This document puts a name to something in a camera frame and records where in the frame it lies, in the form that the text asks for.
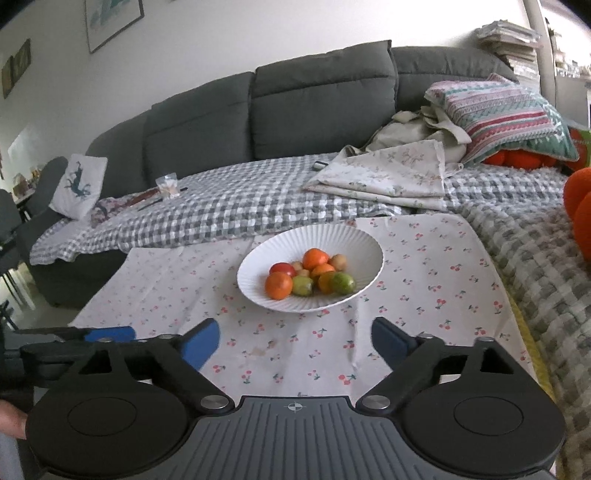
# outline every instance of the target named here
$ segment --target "yellow fabric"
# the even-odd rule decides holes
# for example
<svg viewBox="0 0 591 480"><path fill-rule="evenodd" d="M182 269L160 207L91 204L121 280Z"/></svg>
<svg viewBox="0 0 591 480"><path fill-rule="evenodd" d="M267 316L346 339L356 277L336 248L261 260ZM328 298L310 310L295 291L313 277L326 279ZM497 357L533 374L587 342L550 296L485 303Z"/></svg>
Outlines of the yellow fabric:
<svg viewBox="0 0 591 480"><path fill-rule="evenodd" d="M556 397L554 396L554 390L552 389L552 384L550 383L550 374L548 373L548 369L544 361L542 360L542 356L540 355L540 351L538 350L537 346L535 345L535 340L531 336L530 329L527 326L525 319L523 318L523 314L521 310L517 306L517 303L513 299L513 296L507 289L507 285L505 284L505 291L507 292L507 296L509 297L509 302L511 303L511 310L513 310L513 315L517 320L517 326L519 328L519 332L521 337L523 338L523 343L525 344L525 348L527 348L527 352L531 358L531 364L534 367L535 375L538 377L538 383L542 387L542 389L548 394L548 396L556 402ZM564 469L562 468L562 461L560 459L560 455L556 459L556 477L559 480L566 480L566 475L564 473Z"/></svg>

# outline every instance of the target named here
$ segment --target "white wall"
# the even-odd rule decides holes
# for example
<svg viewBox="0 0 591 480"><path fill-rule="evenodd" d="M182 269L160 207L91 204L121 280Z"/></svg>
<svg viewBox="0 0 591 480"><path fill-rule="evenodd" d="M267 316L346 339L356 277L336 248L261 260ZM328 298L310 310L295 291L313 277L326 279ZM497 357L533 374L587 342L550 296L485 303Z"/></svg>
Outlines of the white wall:
<svg viewBox="0 0 591 480"><path fill-rule="evenodd" d="M7 179L84 152L104 130L175 93L259 65L387 38L462 46L500 18L528 26L522 0L486 8L473 0L144 0L144 10L93 55L82 0L37 0L0 31L0 56L28 37L33 54L8 99L0 96ZM30 136L36 154L11 163L8 148L23 130L19 143Z"/></svg>
<svg viewBox="0 0 591 480"><path fill-rule="evenodd" d="M558 0L541 0L550 27L562 35L558 46L579 65L591 64L591 28Z"/></svg>

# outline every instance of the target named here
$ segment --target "picture frame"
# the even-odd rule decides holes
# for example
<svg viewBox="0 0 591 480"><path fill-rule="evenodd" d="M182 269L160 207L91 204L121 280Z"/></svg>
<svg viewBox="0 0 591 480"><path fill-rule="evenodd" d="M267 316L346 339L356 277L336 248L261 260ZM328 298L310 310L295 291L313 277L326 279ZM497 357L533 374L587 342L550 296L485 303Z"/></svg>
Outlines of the picture frame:
<svg viewBox="0 0 591 480"><path fill-rule="evenodd" d="M14 58L10 55L10 58L4 64L2 68L2 95L6 99L8 94L11 92L12 87L14 87L14 82L12 81L12 62Z"/></svg>
<svg viewBox="0 0 591 480"><path fill-rule="evenodd" d="M12 84L21 79L31 64L31 39L28 38L12 60Z"/></svg>
<svg viewBox="0 0 591 480"><path fill-rule="evenodd" d="M85 0L86 37L96 52L144 17L142 0Z"/></svg>

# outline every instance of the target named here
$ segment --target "lime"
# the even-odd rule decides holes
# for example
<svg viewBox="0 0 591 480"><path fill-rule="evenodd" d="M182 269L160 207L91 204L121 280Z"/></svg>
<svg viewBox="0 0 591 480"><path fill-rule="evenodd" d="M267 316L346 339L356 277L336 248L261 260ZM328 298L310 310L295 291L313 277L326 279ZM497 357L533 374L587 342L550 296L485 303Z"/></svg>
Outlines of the lime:
<svg viewBox="0 0 591 480"><path fill-rule="evenodd" d="M348 273L337 272L332 277L332 287L340 295L350 295L355 291L355 280Z"/></svg>
<svg viewBox="0 0 591 480"><path fill-rule="evenodd" d="M310 277L294 277L293 282L294 286L291 289L291 292L294 295L298 295L299 297L309 297L312 295L314 280Z"/></svg>

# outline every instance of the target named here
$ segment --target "fruit bowl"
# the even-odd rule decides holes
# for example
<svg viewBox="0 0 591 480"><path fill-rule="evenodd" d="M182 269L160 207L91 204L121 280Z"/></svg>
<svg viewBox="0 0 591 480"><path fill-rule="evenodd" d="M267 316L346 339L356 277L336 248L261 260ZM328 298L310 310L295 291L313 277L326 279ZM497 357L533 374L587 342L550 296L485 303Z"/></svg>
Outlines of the fruit bowl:
<svg viewBox="0 0 591 480"><path fill-rule="evenodd" d="M356 290L350 295L269 298L265 292L265 279L271 266L299 261L310 248L319 248L329 255L345 255L347 273L355 279ZM318 223L280 233L256 247L238 269L238 287L246 298L266 309L289 313L316 312L361 294L378 278L383 267L384 252L370 234L347 225Z"/></svg>

